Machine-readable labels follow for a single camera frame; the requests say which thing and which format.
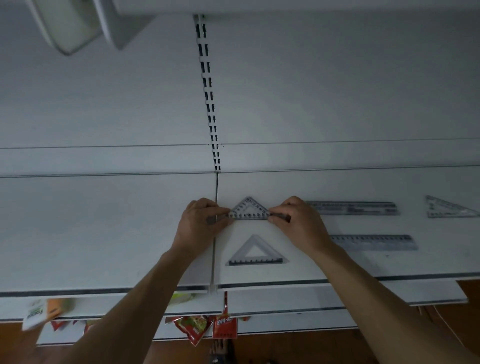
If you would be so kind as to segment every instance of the white cable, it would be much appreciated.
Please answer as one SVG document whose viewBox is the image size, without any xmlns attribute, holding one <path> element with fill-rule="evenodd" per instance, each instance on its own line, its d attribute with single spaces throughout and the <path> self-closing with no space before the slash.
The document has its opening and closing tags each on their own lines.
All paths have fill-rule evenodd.
<svg viewBox="0 0 480 364">
<path fill-rule="evenodd" d="M 460 344 L 462 344 L 462 346 L 465 347 L 465 345 L 463 345 L 463 343 L 462 343 L 462 340 L 460 340 L 460 338 L 459 338 L 458 335 L 455 333 L 455 331 L 452 330 L 452 328 L 451 328 L 450 325 L 445 321 L 445 319 L 442 317 L 442 315 L 440 314 L 440 312 L 438 312 L 437 307 L 434 305 L 433 308 L 434 308 L 435 311 L 437 312 L 438 316 L 440 316 L 440 318 L 442 319 L 442 321 L 445 322 L 445 325 L 447 325 L 447 327 L 450 329 L 450 331 L 452 332 L 452 334 L 455 335 L 456 339 L 460 342 Z"/>
</svg>

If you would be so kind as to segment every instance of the wooden floor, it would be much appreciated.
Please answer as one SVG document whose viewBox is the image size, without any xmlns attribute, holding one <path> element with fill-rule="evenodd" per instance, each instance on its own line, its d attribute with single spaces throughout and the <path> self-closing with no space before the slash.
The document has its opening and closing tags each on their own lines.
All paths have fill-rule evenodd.
<svg viewBox="0 0 480 364">
<path fill-rule="evenodd" d="M 419 314 L 454 335 L 450 327 L 467 348 L 480 356 L 480 280 L 463 281 L 460 286 L 469 298 L 468 304 L 426 306 Z M 35 348 L 38 332 L 22 334 L 19 328 L 18 324 L 0 325 L 0 363 L 55 364 L 69 350 L 68 346 Z M 195 348 L 185 340 L 154 342 L 145 364 L 205 364 L 210 344 L 211 340 L 202 340 Z M 239 337 L 234 345 L 239 364 L 263 364 L 267 360 L 278 364 L 377 363 L 358 330 L 248 335 Z"/>
</svg>

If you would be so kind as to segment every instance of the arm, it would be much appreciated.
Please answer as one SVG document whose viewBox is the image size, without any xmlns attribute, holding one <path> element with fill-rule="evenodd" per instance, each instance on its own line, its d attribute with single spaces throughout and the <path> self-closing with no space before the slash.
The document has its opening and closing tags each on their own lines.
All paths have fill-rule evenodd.
<svg viewBox="0 0 480 364">
<path fill-rule="evenodd" d="M 324 272 L 381 363 L 480 363 L 480 359 L 355 263 L 333 243 L 318 212 L 298 197 L 270 209 L 269 221 Z"/>
<path fill-rule="evenodd" d="M 207 225 L 207 217 L 228 208 L 206 198 L 182 214 L 172 247 L 148 274 L 73 345 L 62 364 L 141 364 L 177 284 L 190 263 L 232 219 Z"/>
</svg>

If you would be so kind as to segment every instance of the forearm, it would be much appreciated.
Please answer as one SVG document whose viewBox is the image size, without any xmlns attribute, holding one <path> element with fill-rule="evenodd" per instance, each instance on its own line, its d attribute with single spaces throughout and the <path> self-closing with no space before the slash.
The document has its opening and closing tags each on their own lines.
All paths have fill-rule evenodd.
<svg viewBox="0 0 480 364">
<path fill-rule="evenodd" d="M 72 347 L 62 364 L 143 363 L 191 261 L 178 250 L 164 253 L 150 272 Z"/>
<path fill-rule="evenodd" d="M 328 241 L 313 254 L 381 363 L 478 363 Z"/>
</svg>

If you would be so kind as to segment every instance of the hand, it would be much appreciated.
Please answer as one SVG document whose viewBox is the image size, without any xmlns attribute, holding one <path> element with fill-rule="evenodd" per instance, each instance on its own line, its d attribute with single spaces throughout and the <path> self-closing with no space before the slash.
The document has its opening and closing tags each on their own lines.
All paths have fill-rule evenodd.
<svg viewBox="0 0 480 364">
<path fill-rule="evenodd" d="M 302 199 L 292 196 L 269 211 L 290 216 L 289 222 L 278 216 L 269 216 L 268 221 L 282 230 L 293 245 L 308 256 L 311 257 L 315 251 L 333 244 L 318 211 Z"/>
<path fill-rule="evenodd" d="M 207 218 L 215 215 L 226 215 L 230 211 L 207 198 L 192 201 L 183 212 L 172 249 L 180 251 L 192 260 L 203 252 L 213 241 L 213 238 L 235 220 L 224 217 L 212 225 Z"/>
</svg>

